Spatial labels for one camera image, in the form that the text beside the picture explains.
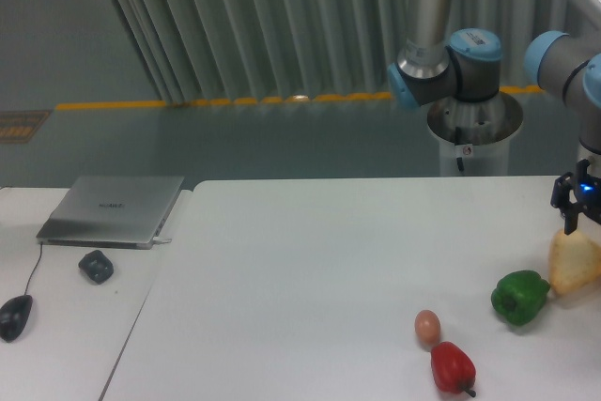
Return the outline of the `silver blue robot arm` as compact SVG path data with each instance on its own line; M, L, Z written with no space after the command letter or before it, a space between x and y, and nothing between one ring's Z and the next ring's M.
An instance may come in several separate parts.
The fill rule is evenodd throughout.
M388 68L390 88L401 105L428 107L444 176L503 175L522 109L500 89L500 39L481 28L446 33L451 2L408 0L407 37ZM580 121L578 163L555 181L550 200L572 233L580 217L600 218L600 36L547 31L528 46L524 69Z

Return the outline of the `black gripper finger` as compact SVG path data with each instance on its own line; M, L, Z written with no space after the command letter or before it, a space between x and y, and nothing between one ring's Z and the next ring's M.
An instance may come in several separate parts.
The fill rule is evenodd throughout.
M565 235L571 235L578 229L579 212L566 211L562 217L564 219L563 232Z

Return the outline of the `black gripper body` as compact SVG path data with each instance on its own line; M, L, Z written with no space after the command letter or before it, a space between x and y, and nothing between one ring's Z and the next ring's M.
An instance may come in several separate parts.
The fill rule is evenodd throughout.
M556 178L550 205L560 211L578 211L591 221L600 224L600 178L588 172L591 161L582 159L574 172Z

